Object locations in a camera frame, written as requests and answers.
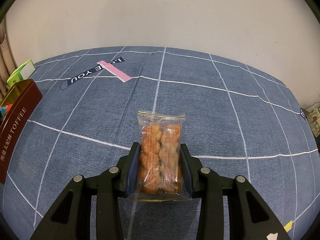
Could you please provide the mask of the clear pack orange biscuits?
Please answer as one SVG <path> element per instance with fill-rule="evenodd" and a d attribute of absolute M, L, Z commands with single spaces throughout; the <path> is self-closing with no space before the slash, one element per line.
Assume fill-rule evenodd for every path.
<path fill-rule="evenodd" d="M 188 200 L 181 157 L 185 115 L 138 112 L 137 118 L 140 142 L 129 172 L 128 197 L 140 202 Z"/>

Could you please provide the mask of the blue candy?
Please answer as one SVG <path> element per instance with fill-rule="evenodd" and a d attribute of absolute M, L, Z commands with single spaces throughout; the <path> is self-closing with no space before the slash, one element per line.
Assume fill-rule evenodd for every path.
<path fill-rule="evenodd" d="M 6 106 L 3 106 L 3 107 L 0 107 L 0 116 L 1 116 L 1 119 L 4 118 L 7 113 L 8 113 L 8 105 Z"/>

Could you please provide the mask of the red snack packet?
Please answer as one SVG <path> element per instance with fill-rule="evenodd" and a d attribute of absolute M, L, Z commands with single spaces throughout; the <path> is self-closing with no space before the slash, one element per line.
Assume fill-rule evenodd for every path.
<path fill-rule="evenodd" d="M 9 104 L 5 105 L 5 106 L 4 106 L 5 111 L 6 111 L 6 112 L 10 111 L 10 109 L 11 109 L 12 106 L 13 106 L 12 103 L 9 103 Z"/>

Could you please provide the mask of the blue checked tablecloth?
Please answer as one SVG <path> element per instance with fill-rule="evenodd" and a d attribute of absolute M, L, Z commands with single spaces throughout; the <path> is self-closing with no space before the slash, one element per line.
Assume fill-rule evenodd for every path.
<path fill-rule="evenodd" d="M 319 153 L 280 80 L 215 55 L 108 47 L 35 63 L 43 99 L 15 146 L 1 214 L 29 239 L 76 174 L 101 174 L 138 141 L 139 111 L 185 115 L 182 142 L 219 175 L 248 178 L 291 239 L 319 213 Z"/>

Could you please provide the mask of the red gold toffee tin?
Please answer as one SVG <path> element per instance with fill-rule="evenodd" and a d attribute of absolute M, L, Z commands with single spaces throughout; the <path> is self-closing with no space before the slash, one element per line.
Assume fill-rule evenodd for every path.
<path fill-rule="evenodd" d="M 6 181 L 10 159 L 28 118 L 42 99 L 32 79 L 15 83 L 1 101 L 1 106 L 12 103 L 10 111 L 1 121 L 1 184 Z"/>

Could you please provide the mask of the floral box on shelf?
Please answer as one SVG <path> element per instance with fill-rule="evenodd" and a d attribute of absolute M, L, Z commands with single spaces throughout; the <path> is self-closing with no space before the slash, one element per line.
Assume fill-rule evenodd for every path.
<path fill-rule="evenodd" d="M 313 135 L 317 138 L 320 135 L 320 111 L 319 108 L 313 109 L 307 115 L 308 123 L 311 127 Z"/>

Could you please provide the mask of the green tissue pack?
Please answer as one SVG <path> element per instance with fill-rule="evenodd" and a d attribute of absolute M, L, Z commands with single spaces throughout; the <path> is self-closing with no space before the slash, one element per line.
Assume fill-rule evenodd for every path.
<path fill-rule="evenodd" d="M 32 60 L 28 60 L 20 65 L 7 79 L 7 85 L 11 88 L 15 83 L 29 79 L 35 72 L 35 67 Z"/>

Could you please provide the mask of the beige patterned curtain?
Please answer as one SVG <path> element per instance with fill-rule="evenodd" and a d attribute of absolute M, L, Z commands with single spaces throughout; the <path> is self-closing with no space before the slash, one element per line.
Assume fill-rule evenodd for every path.
<path fill-rule="evenodd" d="M 17 68 L 15 63 L 13 54 L 11 52 L 9 38 L 7 35 L 7 21 L 4 17 L 1 21 L 1 52 L 0 52 L 0 88 L 1 88 L 1 99 L 4 98 L 7 91 L 9 90 L 9 85 L 7 84 L 7 80 L 9 76 L 14 72 Z"/>

